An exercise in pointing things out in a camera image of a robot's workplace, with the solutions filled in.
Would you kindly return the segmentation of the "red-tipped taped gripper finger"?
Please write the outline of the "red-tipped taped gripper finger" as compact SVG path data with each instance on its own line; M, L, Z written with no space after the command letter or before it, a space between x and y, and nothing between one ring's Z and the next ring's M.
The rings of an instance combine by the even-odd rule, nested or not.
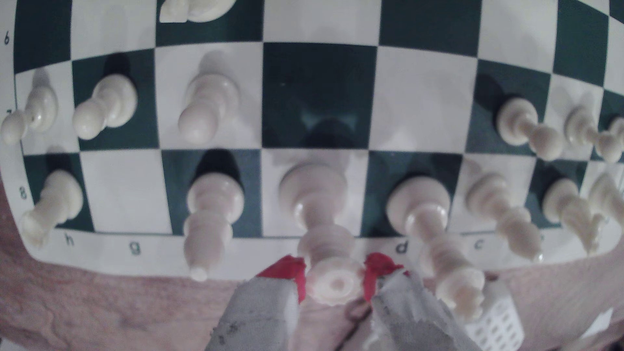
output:
M480 350L420 276L373 252L364 261L364 298L371 306L365 350Z
M306 297L306 263L286 255L239 285L205 350L288 350Z

